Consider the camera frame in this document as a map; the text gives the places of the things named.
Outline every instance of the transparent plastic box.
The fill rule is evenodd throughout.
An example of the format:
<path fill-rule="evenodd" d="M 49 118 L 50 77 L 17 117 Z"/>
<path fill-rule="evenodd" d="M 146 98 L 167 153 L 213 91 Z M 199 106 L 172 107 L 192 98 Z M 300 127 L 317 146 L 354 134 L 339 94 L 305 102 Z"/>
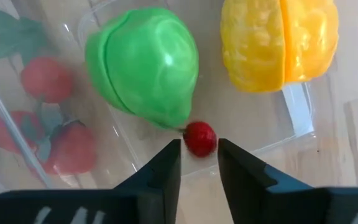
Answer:
<path fill-rule="evenodd" d="M 0 118 L 5 124 L 0 128 L 10 133 L 10 139 L 18 148 L 17 152 L 12 152 L 0 147 L 0 192 L 12 189 L 113 188 L 146 164 L 172 139 L 181 138 L 174 130 L 160 129 L 142 118 L 109 106 L 92 87 L 86 74 L 83 52 L 86 38 L 108 20 L 140 7 L 165 7 L 173 11 L 196 40 L 200 72 L 189 121 L 209 123 L 220 138 L 228 138 L 258 156 L 286 144 L 313 144 L 316 137 L 312 122 L 316 109 L 313 97 L 319 93 L 314 93 L 311 86 L 321 85 L 323 81 L 289 85 L 283 91 L 260 95 L 239 92 L 229 81 L 221 58 L 219 23 L 222 3 L 223 0 L 0 0 L 0 17 L 6 17 L 3 13 L 11 15 L 11 18 L 0 19 L 0 37 L 15 32 L 11 39 L 22 35 L 18 39 L 24 41 L 9 41 L 9 35 L 0 38 Z M 23 18 L 36 25 L 20 24 Z M 43 35 L 45 41 L 41 44 L 33 42 L 35 35 Z M 32 59 L 39 57 L 53 58 L 70 71 L 73 91 L 69 97 L 58 103 L 40 104 L 40 98 L 42 101 L 46 96 L 34 97 L 24 90 L 23 70 Z M 46 111 L 50 120 L 56 116 L 56 111 L 60 111 L 61 123 L 65 124 L 63 128 L 81 122 L 75 125 L 91 133 L 94 141 L 92 153 L 95 153 L 96 160 L 91 168 L 81 171 L 72 168 L 70 172 L 61 171 L 58 165 L 45 168 L 48 150 L 40 155 L 39 146 L 28 144 L 23 122 L 17 122 L 12 115 L 13 111 L 33 113 L 38 110 Z M 50 142 L 49 156 L 57 144 L 52 137 Z M 76 167 L 80 162 L 70 153 L 64 162 Z M 185 196 L 199 195 L 210 182 L 220 181 L 216 164 L 216 154 L 196 159 L 182 144 L 180 205 L 186 208 L 186 205 L 196 203 L 196 197 L 188 199 Z M 210 196 L 212 203 L 226 203 L 223 189 L 217 187 L 215 192 L 202 198 Z M 223 220 L 227 218 L 228 210 L 205 208 L 205 214 L 214 210 L 217 215 L 225 214 L 219 216 L 222 222 L 211 218 L 210 223 L 226 223 Z M 182 209 L 178 218 L 185 218 L 188 222 L 195 220 L 195 217 L 188 218 L 191 213 L 191 210 Z"/>

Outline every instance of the red cherry toy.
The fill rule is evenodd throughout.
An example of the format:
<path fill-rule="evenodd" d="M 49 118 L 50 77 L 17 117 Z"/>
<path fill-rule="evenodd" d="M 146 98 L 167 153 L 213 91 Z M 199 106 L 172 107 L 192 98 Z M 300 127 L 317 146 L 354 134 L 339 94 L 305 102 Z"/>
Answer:
<path fill-rule="evenodd" d="M 31 60 L 21 72 L 24 90 L 46 103 L 61 103 L 73 91 L 73 74 L 56 60 L 39 57 Z"/>
<path fill-rule="evenodd" d="M 41 138 L 44 135 L 44 131 L 41 128 L 41 124 L 40 124 L 38 117 L 34 113 L 28 112 L 28 111 L 11 111 L 11 117 L 14 120 L 14 122 L 16 123 L 16 126 L 18 128 L 20 128 L 25 116 L 28 116 L 30 118 L 30 122 L 32 123 L 33 127 L 35 128 L 38 137 Z M 35 142 L 33 142 L 32 140 L 27 139 L 27 138 L 25 138 L 25 140 L 27 141 L 29 147 L 33 151 L 37 148 L 37 145 Z M 16 146 L 11 134 L 9 133 L 9 131 L 5 125 L 5 122 L 2 120 L 1 117 L 0 117 L 0 147 L 9 151 L 9 152 L 15 152 L 15 153 L 21 154 L 20 149 Z"/>
<path fill-rule="evenodd" d="M 206 157 L 216 149 L 216 134 L 211 126 L 202 121 L 187 125 L 183 139 L 188 150 L 196 157 Z"/>
<path fill-rule="evenodd" d="M 89 172 L 95 164 L 95 138 L 86 126 L 75 121 L 52 139 L 52 150 L 43 167 L 48 174 L 75 175 Z"/>

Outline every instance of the clear plastic container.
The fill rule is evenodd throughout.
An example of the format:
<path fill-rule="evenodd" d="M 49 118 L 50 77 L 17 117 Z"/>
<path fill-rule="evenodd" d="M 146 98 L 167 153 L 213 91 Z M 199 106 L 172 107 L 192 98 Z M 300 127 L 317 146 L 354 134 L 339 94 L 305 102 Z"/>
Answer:
<path fill-rule="evenodd" d="M 221 58 L 219 36 L 222 3 L 222 0 L 208 3 L 200 0 L 0 0 L 2 12 L 10 14 L 15 21 L 23 17 L 37 21 L 45 32 L 47 44 L 33 52 L 30 59 L 51 57 L 72 71 L 74 87 L 70 97 L 59 104 L 43 103 L 42 108 L 61 111 L 63 123 L 81 121 L 94 136 L 96 149 L 96 162 L 86 172 L 63 174 L 54 169 L 57 171 L 51 174 L 45 169 L 38 149 L 34 151 L 27 145 L 26 136 L 19 131 L 22 125 L 15 124 L 15 117 L 10 116 L 12 111 L 37 110 L 39 98 L 26 92 L 21 83 L 21 73 L 28 65 L 28 61 L 23 60 L 23 52 L 17 49 L 8 52 L 6 57 L 0 56 L 0 117 L 20 150 L 13 153 L 0 147 L 0 192 L 10 189 L 113 188 L 146 164 L 168 142 L 181 137 L 173 130 L 160 129 L 142 118 L 110 107 L 91 86 L 86 74 L 83 46 L 87 36 L 120 13 L 139 7 L 168 8 L 184 21 L 196 40 L 200 74 L 189 121 L 206 121 L 220 138 L 228 138 L 258 155 L 298 138 L 312 141 L 314 105 L 310 85 L 313 83 L 290 85 L 280 92 L 255 95 L 239 92 L 229 81 Z M 1 26 L 13 25 L 3 21 Z M 32 41 L 30 34 L 27 37 L 27 43 Z M 2 49 L 10 50 L 9 47 L 16 47 L 15 44 L 7 42 Z M 184 144 L 182 148 L 182 175 L 185 177 L 181 195 L 196 195 L 202 191 L 202 187 L 189 187 L 198 177 L 206 179 L 206 186 L 208 181 L 219 181 L 215 154 L 195 159 Z M 76 164 L 77 161 L 67 156 L 67 163 Z M 216 192 L 220 199 L 213 203 L 221 200 L 224 203 L 222 189 L 216 189 Z M 182 203 L 192 201 L 181 198 Z M 190 211 L 182 209 L 182 212 L 187 216 Z"/>

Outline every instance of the red fruit print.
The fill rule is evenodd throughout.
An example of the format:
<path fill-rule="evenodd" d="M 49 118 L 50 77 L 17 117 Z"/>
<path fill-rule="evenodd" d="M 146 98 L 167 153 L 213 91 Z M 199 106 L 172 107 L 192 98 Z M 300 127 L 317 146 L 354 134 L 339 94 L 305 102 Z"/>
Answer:
<path fill-rule="evenodd" d="M 52 139 L 50 157 L 43 167 L 48 174 L 75 175 L 89 172 L 95 164 L 96 142 L 92 132 L 73 122 Z"/>
<path fill-rule="evenodd" d="M 216 149 L 216 134 L 209 124 L 202 121 L 188 124 L 183 139 L 196 157 L 206 157 Z"/>
<path fill-rule="evenodd" d="M 48 57 L 31 60 L 21 72 L 24 90 L 46 103 L 61 103 L 73 92 L 73 74 L 62 64 Z"/>
<path fill-rule="evenodd" d="M 44 135 L 44 131 L 41 128 L 40 121 L 38 120 L 37 116 L 28 111 L 11 111 L 11 117 L 14 120 L 16 126 L 20 129 L 21 123 L 25 116 L 28 116 L 31 120 L 31 123 L 34 125 L 35 129 L 37 130 L 38 137 L 42 137 Z M 37 148 L 35 142 L 31 141 L 30 139 L 26 139 L 29 147 L 34 151 Z M 0 117 L 0 147 L 9 151 L 21 154 L 20 149 L 16 146 L 10 132 L 7 129 L 5 122 Z"/>

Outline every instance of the yellow plastic toy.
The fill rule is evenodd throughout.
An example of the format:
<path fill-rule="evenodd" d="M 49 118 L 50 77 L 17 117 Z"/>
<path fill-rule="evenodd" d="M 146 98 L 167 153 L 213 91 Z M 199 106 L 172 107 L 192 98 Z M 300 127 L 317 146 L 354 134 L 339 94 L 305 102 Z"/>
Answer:
<path fill-rule="evenodd" d="M 248 92 L 321 76 L 338 42 L 333 0 L 225 0 L 221 37 L 232 82 Z"/>

